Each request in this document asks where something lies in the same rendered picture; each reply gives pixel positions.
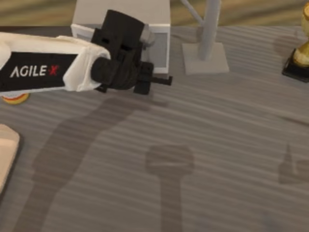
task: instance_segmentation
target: wooden table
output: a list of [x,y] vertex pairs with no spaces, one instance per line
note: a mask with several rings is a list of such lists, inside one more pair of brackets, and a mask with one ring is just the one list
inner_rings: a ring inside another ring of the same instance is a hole
[[148,97],[0,103],[0,122],[24,138],[1,232],[308,231],[309,86],[281,75],[300,28],[220,28],[231,72],[185,76],[181,43],[194,34],[173,28],[173,86]]

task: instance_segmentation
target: wooden floor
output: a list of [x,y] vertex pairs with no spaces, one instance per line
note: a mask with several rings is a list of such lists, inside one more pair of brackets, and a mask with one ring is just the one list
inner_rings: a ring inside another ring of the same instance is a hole
[[[180,0],[171,1],[172,24],[196,25]],[[205,0],[190,0],[200,15]],[[305,0],[222,0],[221,25],[299,25]],[[2,0],[0,26],[61,26],[72,20],[76,0]]]

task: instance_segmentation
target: white robotic arm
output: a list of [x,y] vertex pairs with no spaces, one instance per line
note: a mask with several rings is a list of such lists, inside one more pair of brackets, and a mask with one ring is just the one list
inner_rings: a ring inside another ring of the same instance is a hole
[[152,77],[153,64],[141,61],[144,26],[109,10],[91,42],[0,32],[0,96],[133,87],[135,93],[148,94],[151,82],[171,85],[171,77]]

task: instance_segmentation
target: golden figurine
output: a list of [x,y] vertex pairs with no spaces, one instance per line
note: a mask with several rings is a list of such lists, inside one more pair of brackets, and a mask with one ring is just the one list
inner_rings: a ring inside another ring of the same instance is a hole
[[301,27],[308,37],[308,41],[294,49],[282,74],[303,82],[309,82],[309,2],[305,4],[302,11]]

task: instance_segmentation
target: agilex logo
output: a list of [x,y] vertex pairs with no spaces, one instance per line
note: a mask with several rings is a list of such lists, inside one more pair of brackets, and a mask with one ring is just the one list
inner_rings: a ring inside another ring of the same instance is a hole
[[16,66],[10,75],[13,77],[57,76],[59,65],[24,65]]

